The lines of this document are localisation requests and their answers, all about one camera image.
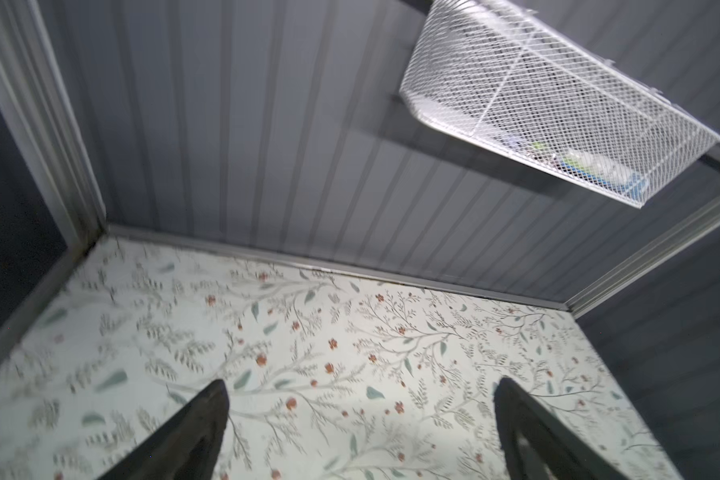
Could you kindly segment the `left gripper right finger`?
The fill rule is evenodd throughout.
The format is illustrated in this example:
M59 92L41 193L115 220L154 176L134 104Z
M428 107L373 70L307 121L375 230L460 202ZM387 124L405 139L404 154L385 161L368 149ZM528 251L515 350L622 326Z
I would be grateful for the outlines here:
M507 472L519 479L623 479L625 476L509 377L494 392Z

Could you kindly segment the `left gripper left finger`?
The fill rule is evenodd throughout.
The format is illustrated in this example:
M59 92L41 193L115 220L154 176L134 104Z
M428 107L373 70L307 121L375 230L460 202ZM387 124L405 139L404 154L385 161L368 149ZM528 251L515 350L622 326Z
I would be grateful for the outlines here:
M225 383L214 380L123 460L104 479L210 479L229 412Z

